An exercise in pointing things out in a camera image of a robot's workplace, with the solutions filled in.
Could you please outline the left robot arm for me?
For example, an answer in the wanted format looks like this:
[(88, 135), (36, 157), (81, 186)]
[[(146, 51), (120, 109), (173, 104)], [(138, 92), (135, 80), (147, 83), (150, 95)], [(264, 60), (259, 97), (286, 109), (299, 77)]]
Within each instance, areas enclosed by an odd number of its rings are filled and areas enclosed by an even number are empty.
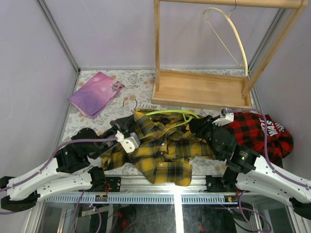
[(92, 166), (90, 160), (98, 159), (116, 146), (126, 152), (137, 149), (140, 141), (134, 124), (134, 117), (128, 116), (111, 121), (110, 129), (101, 135), (91, 128), (83, 128), (70, 141), (58, 146), (43, 164), (18, 177), (2, 177), (0, 190), (6, 196), (0, 200), (0, 213), (23, 212), (50, 196), (70, 191), (106, 191), (103, 169)]

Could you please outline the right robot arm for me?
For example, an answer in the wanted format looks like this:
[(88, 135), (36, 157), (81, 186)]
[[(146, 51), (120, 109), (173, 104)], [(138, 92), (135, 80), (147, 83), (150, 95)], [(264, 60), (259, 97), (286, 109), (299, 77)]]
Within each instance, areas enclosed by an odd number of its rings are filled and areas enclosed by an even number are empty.
[(235, 188), (277, 200), (301, 217), (311, 217), (311, 182), (294, 175), (267, 160), (264, 156), (239, 145), (234, 135), (205, 117), (189, 123), (191, 133), (206, 140), (215, 158), (226, 163), (222, 178), (226, 191)]

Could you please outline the red black plaid shirt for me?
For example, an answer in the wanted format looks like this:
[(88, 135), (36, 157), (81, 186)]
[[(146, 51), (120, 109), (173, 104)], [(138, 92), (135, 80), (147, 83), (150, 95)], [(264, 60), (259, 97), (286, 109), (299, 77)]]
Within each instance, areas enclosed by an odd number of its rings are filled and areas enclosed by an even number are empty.
[(283, 167), (283, 159), (294, 148), (293, 137), (281, 124), (276, 123), (269, 115), (264, 119), (255, 113), (234, 114), (234, 121), (224, 126), (236, 137), (237, 143), (265, 155), (264, 146), (271, 163)]

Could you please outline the cream clothes hanger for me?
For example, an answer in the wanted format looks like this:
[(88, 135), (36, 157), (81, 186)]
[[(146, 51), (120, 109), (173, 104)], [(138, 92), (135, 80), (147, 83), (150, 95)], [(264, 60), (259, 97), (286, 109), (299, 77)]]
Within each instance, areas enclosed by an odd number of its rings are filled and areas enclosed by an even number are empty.
[[(234, 7), (228, 12), (225, 12), (219, 7), (210, 6), (203, 11), (202, 15), (204, 16), (205, 21), (210, 27), (211, 31), (215, 34), (216, 38), (226, 50), (228, 56), (230, 56), (230, 58), (237, 65), (237, 67), (243, 71), (243, 76), (247, 77), (249, 74), (247, 55), (237, 27), (231, 19), (231, 15), (233, 11), (236, 10), (236, 8), (237, 0), (235, 1)], [(214, 27), (214, 16), (219, 16), (224, 20), (225, 29), (230, 32), (230, 36), (228, 39), (225, 39), (225, 34), (219, 33), (218, 28)]]

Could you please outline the yellow plaid shirt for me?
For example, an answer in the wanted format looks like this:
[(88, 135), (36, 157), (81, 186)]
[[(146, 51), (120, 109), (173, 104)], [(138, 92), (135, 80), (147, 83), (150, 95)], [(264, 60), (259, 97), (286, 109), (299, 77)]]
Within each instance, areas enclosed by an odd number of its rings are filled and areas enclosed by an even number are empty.
[(150, 183), (174, 183), (188, 186), (191, 183), (192, 165), (196, 156), (214, 159), (206, 140), (196, 138), (188, 125), (168, 129), (183, 122), (179, 114), (146, 116), (145, 110), (132, 115), (134, 132), (140, 146), (128, 154), (122, 146), (101, 155), (104, 170), (112, 170), (131, 163)]

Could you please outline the green clothes hanger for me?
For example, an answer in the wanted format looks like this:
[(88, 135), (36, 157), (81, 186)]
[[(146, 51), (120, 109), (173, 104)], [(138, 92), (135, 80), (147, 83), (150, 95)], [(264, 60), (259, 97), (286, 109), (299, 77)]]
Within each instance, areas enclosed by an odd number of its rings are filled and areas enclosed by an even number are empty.
[(171, 116), (174, 114), (179, 114), (182, 116), (183, 118), (183, 122), (175, 125), (175, 126), (171, 126), (168, 129), (173, 129), (179, 126), (183, 126), (183, 125), (187, 125), (189, 122), (191, 122), (192, 119), (200, 119), (200, 117), (191, 111), (188, 110), (180, 110), (180, 109), (170, 109), (170, 110), (156, 110), (156, 111), (151, 111), (151, 112), (147, 112), (145, 113), (146, 116), (153, 116), (153, 115), (166, 115), (166, 116)]

